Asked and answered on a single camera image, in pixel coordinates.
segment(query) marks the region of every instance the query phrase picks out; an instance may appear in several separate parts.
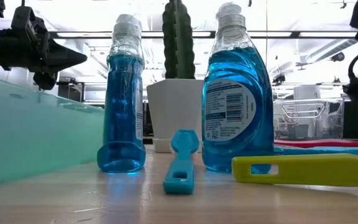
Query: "white pot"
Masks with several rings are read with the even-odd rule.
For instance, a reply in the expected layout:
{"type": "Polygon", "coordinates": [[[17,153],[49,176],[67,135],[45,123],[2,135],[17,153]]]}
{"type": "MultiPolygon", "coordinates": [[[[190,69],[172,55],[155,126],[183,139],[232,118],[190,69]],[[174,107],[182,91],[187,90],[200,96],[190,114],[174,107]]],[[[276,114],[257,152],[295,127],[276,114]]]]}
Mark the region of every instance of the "white pot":
{"type": "Polygon", "coordinates": [[[155,152],[170,152],[171,138],[178,129],[195,130],[201,151],[203,84],[203,80],[167,79],[147,87],[155,152]]]}

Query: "bottle cap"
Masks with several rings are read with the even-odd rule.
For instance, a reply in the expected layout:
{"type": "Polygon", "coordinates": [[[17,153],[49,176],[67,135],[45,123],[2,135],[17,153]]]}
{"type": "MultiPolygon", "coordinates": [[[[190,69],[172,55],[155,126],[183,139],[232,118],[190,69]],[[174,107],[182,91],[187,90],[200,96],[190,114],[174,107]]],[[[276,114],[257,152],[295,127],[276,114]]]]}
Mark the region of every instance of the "bottle cap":
{"type": "Polygon", "coordinates": [[[142,35],[142,23],[132,15],[121,14],[112,33],[113,35],[127,34],[140,38],[142,35]]]}
{"type": "Polygon", "coordinates": [[[246,18],[240,14],[241,7],[233,2],[223,4],[216,19],[218,20],[218,30],[227,26],[246,26],[246,18]]]}

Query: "dish soap bottle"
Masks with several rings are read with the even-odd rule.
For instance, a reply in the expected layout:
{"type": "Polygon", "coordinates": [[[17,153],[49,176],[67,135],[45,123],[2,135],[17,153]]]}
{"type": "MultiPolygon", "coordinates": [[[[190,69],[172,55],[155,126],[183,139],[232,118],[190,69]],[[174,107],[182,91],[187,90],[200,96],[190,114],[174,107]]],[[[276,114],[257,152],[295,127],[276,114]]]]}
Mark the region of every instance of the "dish soap bottle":
{"type": "Polygon", "coordinates": [[[105,172],[131,172],[145,162],[141,33],[134,16],[118,17],[107,57],[103,147],[98,151],[98,165],[105,172]]]}
{"type": "MultiPolygon", "coordinates": [[[[237,156],[273,155],[272,87],[264,62],[246,32],[241,7],[223,4],[203,88],[203,161],[231,172],[237,156]]],[[[252,166],[267,173],[269,165],[252,166]]]]}

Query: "table surface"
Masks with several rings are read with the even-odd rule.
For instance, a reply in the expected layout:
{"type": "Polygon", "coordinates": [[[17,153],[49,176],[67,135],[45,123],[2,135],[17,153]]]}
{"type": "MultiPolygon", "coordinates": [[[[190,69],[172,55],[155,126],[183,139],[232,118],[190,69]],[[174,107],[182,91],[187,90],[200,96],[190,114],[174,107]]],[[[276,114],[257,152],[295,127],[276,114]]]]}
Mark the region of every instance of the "table surface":
{"type": "Polygon", "coordinates": [[[358,187],[240,184],[195,158],[193,195],[165,195],[172,154],[148,151],[143,170],[101,173],[95,163],[0,185],[0,224],[358,224],[358,187]]]}

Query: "red object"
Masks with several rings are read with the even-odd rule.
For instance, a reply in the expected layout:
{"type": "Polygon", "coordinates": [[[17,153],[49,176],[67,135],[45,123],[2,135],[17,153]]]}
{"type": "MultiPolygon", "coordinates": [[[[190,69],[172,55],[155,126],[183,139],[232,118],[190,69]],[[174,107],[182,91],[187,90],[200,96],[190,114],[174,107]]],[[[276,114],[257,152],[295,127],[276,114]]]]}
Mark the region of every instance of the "red object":
{"type": "Polygon", "coordinates": [[[274,144],[282,146],[292,146],[300,148],[311,148],[316,146],[336,146],[336,147],[358,147],[358,141],[341,140],[341,139],[322,139],[312,141],[282,141],[274,140],[274,144]]]}

